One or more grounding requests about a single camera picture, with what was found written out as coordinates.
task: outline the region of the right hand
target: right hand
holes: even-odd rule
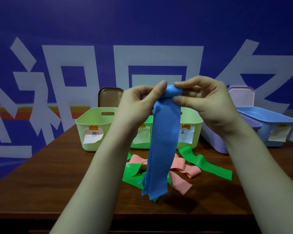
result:
[[[177,105],[196,110],[215,133],[222,136],[238,129],[242,118],[223,82],[199,75],[174,85],[183,89],[183,96],[175,96],[172,100]]]

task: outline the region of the brown lid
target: brown lid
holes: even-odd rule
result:
[[[98,94],[98,107],[117,108],[124,90],[121,88],[104,87]]]

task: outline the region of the paper label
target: paper label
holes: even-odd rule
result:
[[[277,141],[277,142],[285,142],[286,137],[289,134],[291,130],[291,126],[280,124],[277,127],[274,128],[274,130],[271,132],[268,140],[269,141]]]
[[[178,143],[192,143],[194,126],[187,124],[180,125]]]
[[[150,127],[145,125],[140,126],[137,136],[133,140],[133,144],[149,143],[150,141]]]
[[[102,139],[103,137],[103,130],[98,128],[98,130],[89,130],[84,129],[85,132],[85,139],[84,143],[95,143]]]

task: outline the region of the blue ribbon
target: blue ribbon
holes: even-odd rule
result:
[[[142,195],[150,200],[168,192],[167,174],[175,157],[178,144],[181,108],[172,101],[173,96],[182,95],[182,89],[168,85],[165,93],[154,105],[151,146]]]

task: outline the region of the chinese character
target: chinese character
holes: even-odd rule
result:
[[[99,133],[97,131],[92,132],[92,137],[97,136]]]

